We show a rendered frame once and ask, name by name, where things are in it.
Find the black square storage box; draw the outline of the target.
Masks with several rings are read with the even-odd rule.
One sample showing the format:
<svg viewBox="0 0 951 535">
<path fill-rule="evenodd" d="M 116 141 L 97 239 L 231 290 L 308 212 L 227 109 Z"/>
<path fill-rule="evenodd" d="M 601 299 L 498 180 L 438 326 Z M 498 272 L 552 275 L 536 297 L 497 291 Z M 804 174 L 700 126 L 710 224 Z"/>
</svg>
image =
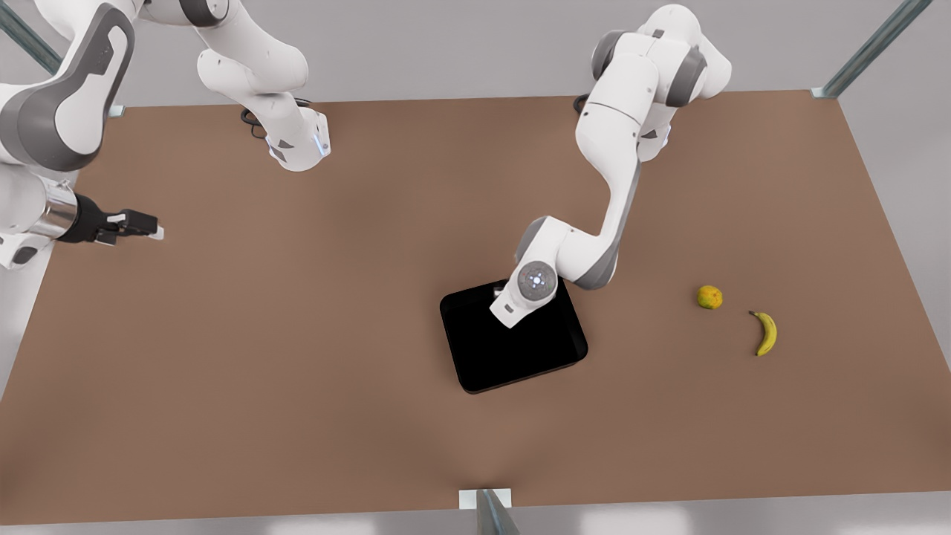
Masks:
<svg viewBox="0 0 951 535">
<path fill-rule="evenodd" d="M 512 328 L 490 312 L 490 303 L 503 287 L 499 280 L 447 294 L 439 302 L 456 379 L 470 394 L 570 368 L 588 354 L 588 341 L 563 280 L 553 301 Z"/>
</svg>

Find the yellow banana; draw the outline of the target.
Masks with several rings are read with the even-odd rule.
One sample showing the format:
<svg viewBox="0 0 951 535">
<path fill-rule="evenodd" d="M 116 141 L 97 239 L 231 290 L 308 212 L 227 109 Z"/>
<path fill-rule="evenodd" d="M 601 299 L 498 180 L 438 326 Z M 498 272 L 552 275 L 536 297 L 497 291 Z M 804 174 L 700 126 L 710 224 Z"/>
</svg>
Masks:
<svg viewBox="0 0 951 535">
<path fill-rule="evenodd" d="M 763 335 L 757 346 L 755 355 L 766 355 L 774 347 L 778 336 L 778 329 L 775 319 L 771 315 L 761 311 L 748 311 L 748 314 L 755 317 L 762 325 Z"/>
</svg>

